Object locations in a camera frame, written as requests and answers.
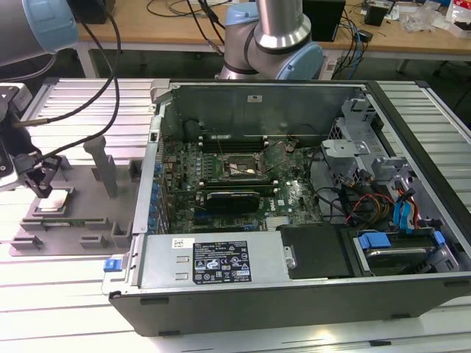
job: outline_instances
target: power supply label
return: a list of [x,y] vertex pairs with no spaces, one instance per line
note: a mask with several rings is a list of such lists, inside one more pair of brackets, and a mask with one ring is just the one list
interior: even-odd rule
[[193,244],[193,282],[197,285],[251,282],[246,241]]

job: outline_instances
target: electronic device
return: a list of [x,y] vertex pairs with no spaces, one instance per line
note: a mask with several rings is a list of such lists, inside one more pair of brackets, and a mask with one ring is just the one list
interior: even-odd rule
[[311,20],[311,38],[333,42],[345,8],[345,0],[303,0],[302,11]]
[[106,9],[112,13],[115,6],[115,0],[67,0],[71,9],[74,11],[77,22],[86,24],[104,24],[107,21]]
[[390,6],[381,1],[373,1],[368,3],[365,15],[365,24],[370,26],[381,26],[384,16],[389,11]]
[[469,292],[471,215],[378,84],[156,87],[131,249],[102,286],[139,335],[415,317]]

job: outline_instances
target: blue release tab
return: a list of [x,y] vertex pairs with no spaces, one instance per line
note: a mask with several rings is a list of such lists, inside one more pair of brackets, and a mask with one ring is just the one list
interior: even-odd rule
[[245,24],[258,20],[256,3],[245,2],[243,4],[231,5],[227,9],[226,26],[233,24]]
[[119,259],[107,259],[105,266],[103,266],[103,272],[121,272],[121,264],[123,260]]
[[358,237],[363,250],[370,248],[389,248],[391,242],[385,232],[364,233]]
[[438,230],[435,231],[435,240],[439,244],[439,246],[443,246],[445,244],[445,237],[443,236],[442,232],[439,232]]

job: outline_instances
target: white label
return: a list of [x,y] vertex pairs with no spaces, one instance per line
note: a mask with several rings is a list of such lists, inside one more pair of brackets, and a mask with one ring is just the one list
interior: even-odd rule
[[194,238],[173,238],[171,240],[172,249],[193,248]]
[[247,96],[247,103],[261,103],[262,96]]

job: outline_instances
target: gray robot arm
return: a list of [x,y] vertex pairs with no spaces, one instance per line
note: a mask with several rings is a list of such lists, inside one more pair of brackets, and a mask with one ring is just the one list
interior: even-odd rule
[[257,0],[227,11],[220,79],[312,79],[323,54],[302,0]]
[[0,1],[0,66],[56,54],[78,40],[67,0]]

